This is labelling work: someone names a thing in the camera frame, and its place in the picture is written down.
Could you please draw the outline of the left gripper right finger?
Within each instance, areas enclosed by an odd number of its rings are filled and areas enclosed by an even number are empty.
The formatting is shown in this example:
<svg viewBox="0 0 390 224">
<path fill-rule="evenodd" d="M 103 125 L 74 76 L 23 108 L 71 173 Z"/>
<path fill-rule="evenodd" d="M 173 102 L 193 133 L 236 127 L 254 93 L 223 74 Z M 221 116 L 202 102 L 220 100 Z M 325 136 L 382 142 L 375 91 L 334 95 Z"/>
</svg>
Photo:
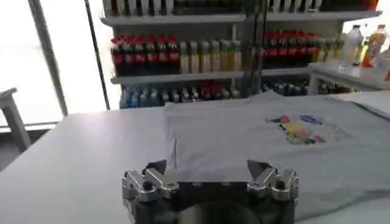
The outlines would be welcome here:
<svg viewBox="0 0 390 224">
<path fill-rule="evenodd" d="M 279 172 L 268 163 L 247 160 L 253 178 L 246 184 L 247 191 L 257 198 L 272 197 L 276 201 L 297 201 L 299 198 L 299 176 L 295 170 Z"/>
</svg>

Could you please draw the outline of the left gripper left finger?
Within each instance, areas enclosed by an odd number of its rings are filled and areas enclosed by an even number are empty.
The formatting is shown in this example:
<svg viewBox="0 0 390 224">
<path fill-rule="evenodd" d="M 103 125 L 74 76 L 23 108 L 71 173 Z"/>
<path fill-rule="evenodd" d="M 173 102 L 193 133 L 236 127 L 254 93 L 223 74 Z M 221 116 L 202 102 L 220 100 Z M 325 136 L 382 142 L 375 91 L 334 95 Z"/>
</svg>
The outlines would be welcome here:
<svg viewBox="0 0 390 224">
<path fill-rule="evenodd" d="M 165 176 L 167 161 L 165 159 L 148 163 L 139 173 L 127 170 L 122 176 L 122 198 L 132 201 L 153 202 L 158 198 L 172 199 L 178 193 L 178 182 Z"/>
</svg>

